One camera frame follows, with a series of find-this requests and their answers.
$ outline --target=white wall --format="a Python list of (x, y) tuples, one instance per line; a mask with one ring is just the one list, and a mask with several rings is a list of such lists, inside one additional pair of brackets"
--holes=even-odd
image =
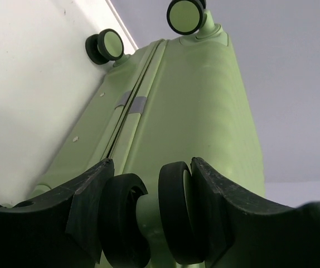
[(117, 30), (105, 0), (0, 0), (0, 203), (35, 186), (110, 67), (95, 66), (85, 39)]
[(266, 183), (266, 198), (290, 207), (320, 201), (320, 181)]

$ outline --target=white ceiling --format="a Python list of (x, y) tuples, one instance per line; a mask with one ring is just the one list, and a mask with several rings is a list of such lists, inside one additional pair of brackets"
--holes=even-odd
[[(174, 38), (170, 0), (112, 0), (139, 47)], [(320, 180), (320, 1), (207, 0), (230, 34), (269, 182)]]
[(25, 200), (99, 88), (111, 63), (84, 42), (109, 27), (134, 53), (105, 0), (0, 0), (0, 203)]

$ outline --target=suitcase shell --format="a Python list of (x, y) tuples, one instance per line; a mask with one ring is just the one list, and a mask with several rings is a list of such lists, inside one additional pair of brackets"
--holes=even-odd
[[(195, 34), (159, 40), (116, 62), (38, 189), (52, 189), (109, 157), (116, 175), (135, 173), (157, 194), (161, 167), (189, 165), (195, 156), (264, 195), (260, 144), (223, 30), (202, 40)], [(111, 266), (102, 257), (96, 267)]]

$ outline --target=black rubber trim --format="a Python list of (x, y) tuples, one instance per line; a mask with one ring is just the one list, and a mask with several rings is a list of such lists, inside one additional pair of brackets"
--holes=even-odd
[(177, 263), (203, 262), (200, 234), (195, 234), (188, 216), (183, 173), (190, 171), (185, 162), (163, 166), (159, 174), (159, 208), (164, 235)]
[(143, 268), (150, 261), (150, 248), (138, 228), (135, 209), (147, 194), (135, 174), (109, 179), (99, 203), (98, 231), (104, 255), (112, 267)]
[(86, 39), (86, 52), (88, 57), (92, 62), (94, 62), (97, 65), (105, 64), (109, 62), (105, 57), (102, 56), (102, 54), (98, 51), (97, 48), (98, 43), (98, 34), (91, 35)]
[[(104, 36), (107, 32), (113, 32), (116, 35), (118, 35), (120, 42), (122, 43), (122, 53), (120, 53), (120, 56), (118, 57), (114, 57), (112, 55), (109, 54), (109, 52), (107, 51), (106, 47), (105, 47), (105, 43), (104, 43)], [(102, 32), (100, 32), (98, 34), (98, 49), (100, 51), (100, 53), (107, 59), (107, 60), (119, 60), (123, 55), (124, 55), (124, 43), (122, 38), (120, 37), (120, 35), (114, 31), (113, 29), (105, 29)]]
[[(174, 28), (171, 24), (171, 21), (170, 21), (170, 12), (171, 12), (171, 8), (178, 2), (180, 1), (189, 1), (191, 3), (193, 3), (197, 9), (198, 9), (198, 12), (200, 13), (200, 20), (197, 24), (197, 26), (192, 30), (192, 31), (189, 31), (189, 32), (181, 32), (179, 30), (177, 30), (176, 28)], [(203, 3), (201, 3), (201, 0), (172, 0), (169, 7), (167, 8), (167, 12), (166, 12), (166, 20), (167, 20), (167, 23), (169, 24), (171, 30), (173, 30), (175, 33), (179, 34), (179, 35), (191, 35), (193, 34), (194, 32), (196, 32), (201, 26), (202, 26), (202, 22), (203, 22)]]

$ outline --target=grey label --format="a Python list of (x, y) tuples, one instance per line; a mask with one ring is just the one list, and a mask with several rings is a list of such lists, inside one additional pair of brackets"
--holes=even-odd
[(129, 97), (130, 97), (131, 91), (125, 92), (122, 97), (120, 98), (119, 102), (116, 104), (116, 108), (119, 106), (125, 106)]
[(129, 113), (140, 113), (143, 114), (147, 97), (138, 96), (134, 99), (132, 106), (129, 109)]

